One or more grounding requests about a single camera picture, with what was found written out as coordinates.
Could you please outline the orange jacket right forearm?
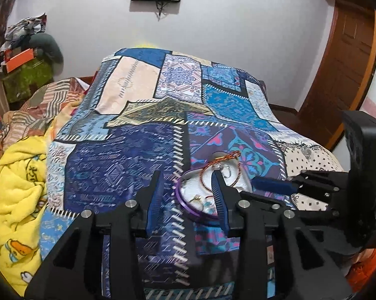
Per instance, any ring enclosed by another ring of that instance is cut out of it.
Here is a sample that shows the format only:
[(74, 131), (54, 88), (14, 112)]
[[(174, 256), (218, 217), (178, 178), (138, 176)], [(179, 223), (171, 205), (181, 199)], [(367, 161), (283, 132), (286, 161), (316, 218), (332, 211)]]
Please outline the orange jacket right forearm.
[(376, 248), (364, 250), (346, 275), (354, 293), (361, 290), (376, 269)]

